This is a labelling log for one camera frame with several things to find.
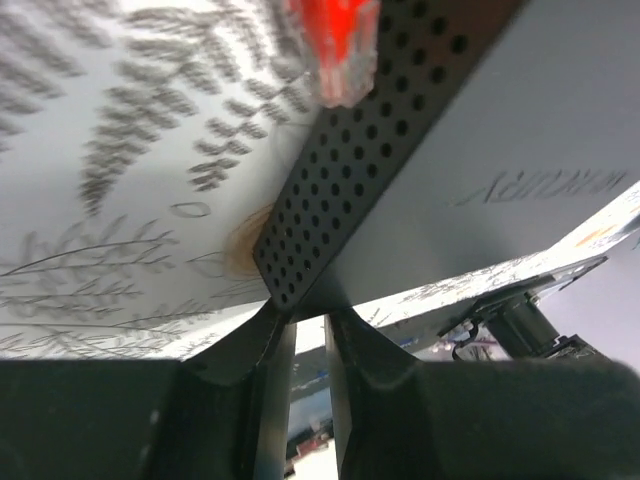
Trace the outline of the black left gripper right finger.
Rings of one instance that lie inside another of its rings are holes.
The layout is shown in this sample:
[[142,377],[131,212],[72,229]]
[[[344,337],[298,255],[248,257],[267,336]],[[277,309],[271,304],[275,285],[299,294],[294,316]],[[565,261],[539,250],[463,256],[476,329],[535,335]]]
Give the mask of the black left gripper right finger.
[[610,360],[425,362],[325,320],[343,479],[635,479],[639,379]]

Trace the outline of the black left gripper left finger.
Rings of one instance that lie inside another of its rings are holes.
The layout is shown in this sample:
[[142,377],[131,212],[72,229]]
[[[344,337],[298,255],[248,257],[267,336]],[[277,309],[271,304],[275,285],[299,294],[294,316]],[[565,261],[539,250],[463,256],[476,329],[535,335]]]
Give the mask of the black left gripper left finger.
[[5,360],[5,479],[279,479],[296,328],[267,302],[187,360]]

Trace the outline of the black network switch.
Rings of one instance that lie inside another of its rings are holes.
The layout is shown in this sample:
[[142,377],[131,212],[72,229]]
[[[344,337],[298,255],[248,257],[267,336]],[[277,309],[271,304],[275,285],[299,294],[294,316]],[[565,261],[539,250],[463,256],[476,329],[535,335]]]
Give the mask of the black network switch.
[[255,249],[323,313],[544,251],[639,179],[635,1],[386,1],[373,90],[324,110]]

